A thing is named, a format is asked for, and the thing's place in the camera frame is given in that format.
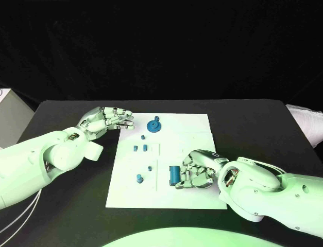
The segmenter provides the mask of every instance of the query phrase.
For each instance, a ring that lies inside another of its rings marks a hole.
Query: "blue object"
[[[140,174],[138,174],[138,182],[142,184],[143,183],[143,177],[142,177],[142,175]]]
[[[156,119],[148,123],[148,130],[152,133],[156,133],[162,129],[162,124],[159,122],[159,116],[156,116]]]
[[[171,186],[181,182],[181,167],[171,166]]]

